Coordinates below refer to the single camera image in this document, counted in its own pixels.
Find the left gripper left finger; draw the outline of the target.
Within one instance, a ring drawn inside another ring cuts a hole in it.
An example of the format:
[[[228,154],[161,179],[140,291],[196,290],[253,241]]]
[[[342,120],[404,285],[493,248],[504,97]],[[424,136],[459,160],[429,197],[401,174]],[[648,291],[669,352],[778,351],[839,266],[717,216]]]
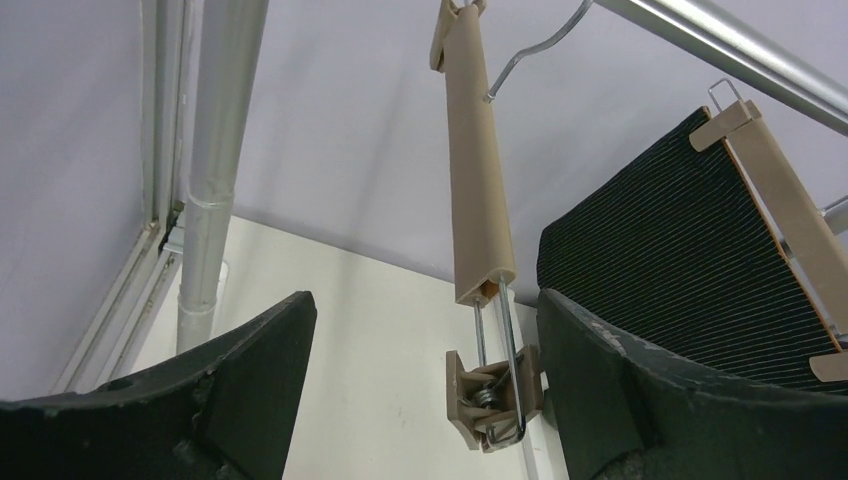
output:
[[[298,291],[251,321],[88,393],[1,405],[5,479],[279,479],[317,310]]]

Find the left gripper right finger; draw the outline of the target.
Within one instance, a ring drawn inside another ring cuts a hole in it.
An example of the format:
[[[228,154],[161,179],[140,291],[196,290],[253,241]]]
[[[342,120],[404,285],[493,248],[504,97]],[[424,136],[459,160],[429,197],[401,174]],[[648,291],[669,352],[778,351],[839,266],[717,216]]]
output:
[[[843,479],[847,400],[700,365],[554,290],[541,362],[572,479]]]

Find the black striped underwear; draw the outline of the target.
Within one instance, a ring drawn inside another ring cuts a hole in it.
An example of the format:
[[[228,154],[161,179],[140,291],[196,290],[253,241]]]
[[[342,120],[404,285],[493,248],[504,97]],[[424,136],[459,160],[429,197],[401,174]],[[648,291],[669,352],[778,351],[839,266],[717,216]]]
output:
[[[812,357],[835,346],[729,149],[697,151],[699,107],[541,233],[540,289],[701,365],[845,395]]]

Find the wooden clip hanger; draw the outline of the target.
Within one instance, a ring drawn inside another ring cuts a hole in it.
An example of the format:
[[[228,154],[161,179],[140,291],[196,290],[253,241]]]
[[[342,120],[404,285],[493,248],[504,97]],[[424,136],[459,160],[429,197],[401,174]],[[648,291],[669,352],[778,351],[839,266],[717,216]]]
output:
[[[756,105],[743,100],[729,79],[722,78],[708,88],[713,103],[719,104],[713,90],[722,83],[736,102],[721,107],[690,134],[689,141],[698,152],[718,142],[731,151],[737,169],[747,176],[748,188],[759,196],[820,301],[817,310],[827,315],[821,323],[836,351],[811,357],[810,369],[823,383],[845,381],[847,352],[840,338],[847,333],[847,254],[826,222],[826,215],[837,209],[816,207]]]

